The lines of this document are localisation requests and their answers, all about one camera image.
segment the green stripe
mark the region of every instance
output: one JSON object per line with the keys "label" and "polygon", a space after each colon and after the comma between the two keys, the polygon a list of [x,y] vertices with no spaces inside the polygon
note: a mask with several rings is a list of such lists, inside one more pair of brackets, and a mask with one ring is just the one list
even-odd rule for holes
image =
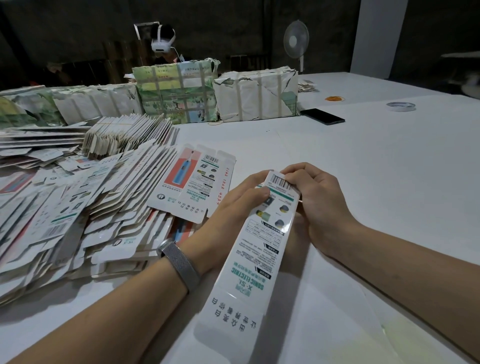
{"label": "green stripe", "polygon": [[56,218],[55,220],[52,220],[50,223],[52,222],[55,222],[55,221],[59,221],[59,220],[63,220],[64,218],[70,218],[72,216],[75,216],[77,213],[75,212],[74,214],[70,214],[70,215],[67,215],[67,216],[63,216],[61,218]]}
{"label": "green stripe", "polygon": [[217,167],[217,168],[220,168],[219,166],[217,166],[216,164],[213,164],[213,163],[210,163],[208,160],[205,160],[205,159],[202,159],[202,162],[205,162],[205,163],[208,163],[214,167]]}
{"label": "green stripe", "polygon": [[286,194],[281,194],[279,191],[274,190],[272,187],[269,187],[270,191],[275,192],[276,194],[279,194],[280,196],[286,198],[287,200],[293,202],[293,198],[288,197]]}

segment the left hand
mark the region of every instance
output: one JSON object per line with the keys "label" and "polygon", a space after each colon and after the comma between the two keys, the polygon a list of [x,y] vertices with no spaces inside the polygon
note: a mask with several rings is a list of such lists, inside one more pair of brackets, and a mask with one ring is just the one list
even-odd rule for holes
{"label": "left hand", "polygon": [[200,274],[225,261],[250,211],[269,197],[268,187],[255,188],[265,181],[268,172],[250,175],[227,193],[212,217],[182,244]]}

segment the table surface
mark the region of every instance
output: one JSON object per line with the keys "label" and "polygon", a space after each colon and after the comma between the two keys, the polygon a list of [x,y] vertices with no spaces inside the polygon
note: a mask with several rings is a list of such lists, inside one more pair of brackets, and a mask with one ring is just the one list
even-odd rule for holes
{"label": "table surface", "polygon": [[[480,264],[480,101],[349,73],[300,77],[320,90],[299,94],[301,107],[319,107],[346,122],[325,126],[299,116],[189,124],[181,126],[178,142],[234,154],[231,187],[259,170],[310,162],[338,177],[360,222]],[[392,112],[385,106],[390,101],[413,102],[417,109]],[[284,257],[251,363],[468,362],[418,320],[303,246],[291,261]],[[0,363],[125,279],[57,282],[0,308]],[[192,333],[214,281],[211,273],[185,300],[145,363],[227,363]]]}

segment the smartphone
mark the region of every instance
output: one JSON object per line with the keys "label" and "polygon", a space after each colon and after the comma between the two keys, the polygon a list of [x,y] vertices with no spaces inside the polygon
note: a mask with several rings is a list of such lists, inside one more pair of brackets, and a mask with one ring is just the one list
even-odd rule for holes
{"label": "smartphone", "polygon": [[338,116],[329,114],[328,112],[321,111],[318,109],[302,110],[300,111],[300,115],[308,116],[325,125],[333,125],[333,124],[339,124],[341,122],[345,122],[345,119],[342,119]]}

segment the silver mesh watch band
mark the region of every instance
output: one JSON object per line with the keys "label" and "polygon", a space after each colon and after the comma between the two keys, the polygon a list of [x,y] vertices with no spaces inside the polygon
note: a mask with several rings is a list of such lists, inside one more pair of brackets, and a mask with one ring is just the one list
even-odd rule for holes
{"label": "silver mesh watch band", "polygon": [[197,273],[187,256],[182,253],[172,239],[165,240],[158,247],[157,253],[160,257],[162,256],[162,253],[167,257],[180,275],[183,283],[187,286],[189,293],[197,288],[200,283],[200,275]]}

